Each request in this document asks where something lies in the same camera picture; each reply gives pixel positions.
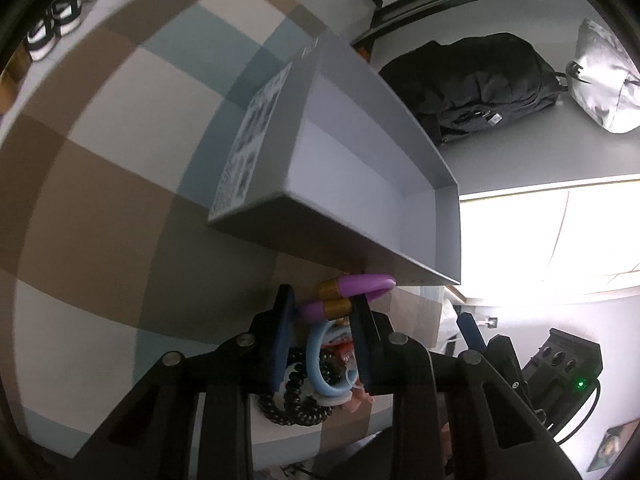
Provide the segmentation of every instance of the black and white shoe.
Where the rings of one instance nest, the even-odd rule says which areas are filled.
[[[80,25],[82,0],[56,0],[51,4],[50,13],[56,23],[56,34],[60,37],[76,30]]]
[[[55,23],[51,16],[45,14],[38,22],[27,32],[26,38],[27,50],[31,59],[39,61],[44,58],[51,49],[56,46]]]

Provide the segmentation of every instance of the metal bolt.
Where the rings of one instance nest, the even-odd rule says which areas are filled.
[[[479,365],[482,357],[475,350],[465,350],[462,352],[462,360],[468,365]]]
[[[407,341],[409,341],[409,338],[402,332],[392,332],[391,334],[389,334],[389,342],[392,345],[403,345]]]
[[[241,347],[251,346],[255,343],[255,337],[253,334],[249,334],[248,332],[244,334],[240,334],[236,337],[236,344]]]
[[[182,361],[182,354],[180,354],[180,352],[176,352],[175,350],[172,352],[167,352],[162,356],[162,364],[164,366],[175,366],[180,361]]]

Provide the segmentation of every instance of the black bag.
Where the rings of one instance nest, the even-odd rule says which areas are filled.
[[[506,32],[450,45],[430,41],[380,75],[436,145],[541,110],[566,90],[564,73]]]

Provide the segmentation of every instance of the gray box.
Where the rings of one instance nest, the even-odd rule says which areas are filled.
[[[458,184],[394,92],[330,31],[252,99],[209,221],[345,272],[460,282]]]

